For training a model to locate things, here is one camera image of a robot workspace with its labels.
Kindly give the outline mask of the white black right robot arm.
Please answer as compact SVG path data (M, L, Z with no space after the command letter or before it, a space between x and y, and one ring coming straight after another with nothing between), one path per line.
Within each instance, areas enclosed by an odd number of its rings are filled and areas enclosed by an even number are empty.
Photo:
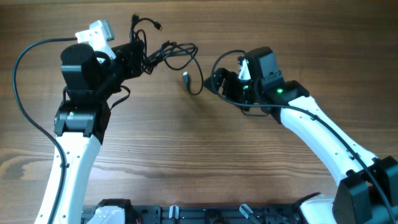
M284 79L273 51L238 51L239 71L214 65L204 87L248 114L259 108L295 133L323 162L337 192L298 203L305 223L396 223L397 161L360 146L317 105L309 91Z

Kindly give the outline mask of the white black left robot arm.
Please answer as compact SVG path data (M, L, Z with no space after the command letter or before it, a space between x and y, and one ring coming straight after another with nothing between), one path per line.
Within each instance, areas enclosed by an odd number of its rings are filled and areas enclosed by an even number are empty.
M52 170L36 223L79 223L93 163L103 143L112 107L108 98L123 81L142 74L143 42L111 48L74 44L60 55L66 87L55 115Z

